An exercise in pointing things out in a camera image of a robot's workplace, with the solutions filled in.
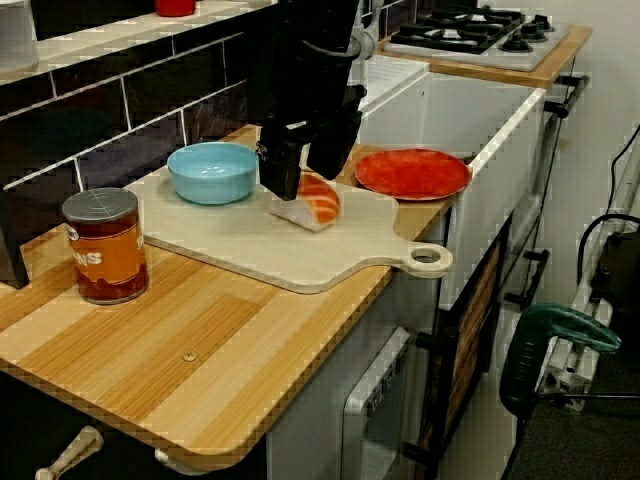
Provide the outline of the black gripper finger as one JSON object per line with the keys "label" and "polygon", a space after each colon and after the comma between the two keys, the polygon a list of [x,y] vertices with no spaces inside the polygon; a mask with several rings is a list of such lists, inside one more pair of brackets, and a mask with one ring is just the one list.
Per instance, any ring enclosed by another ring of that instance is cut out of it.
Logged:
{"label": "black gripper finger", "polygon": [[260,124],[257,155],[259,180],[271,193],[284,201],[297,196],[301,174],[300,157],[306,144],[306,126],[279,122]]}
{"label": "black gripper finger", "polygon": [[327,180],[335,179],[343,170],[361,125],[359,110],[338,114],[323,125],[310,144],[307,167]]}

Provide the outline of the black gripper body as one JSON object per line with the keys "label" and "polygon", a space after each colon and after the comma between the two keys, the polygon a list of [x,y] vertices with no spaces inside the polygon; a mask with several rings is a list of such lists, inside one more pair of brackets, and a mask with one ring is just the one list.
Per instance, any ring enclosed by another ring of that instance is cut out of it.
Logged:
{"label": "black gripper body", "polygon": [[348,120],[358,125],[362,85],[349,87],[351,65],[358,48],[334,52],[316,48],[278,48],[274,55],[270,91],[272,105],[262,118],[265,128],[290,124],[334,123]]}

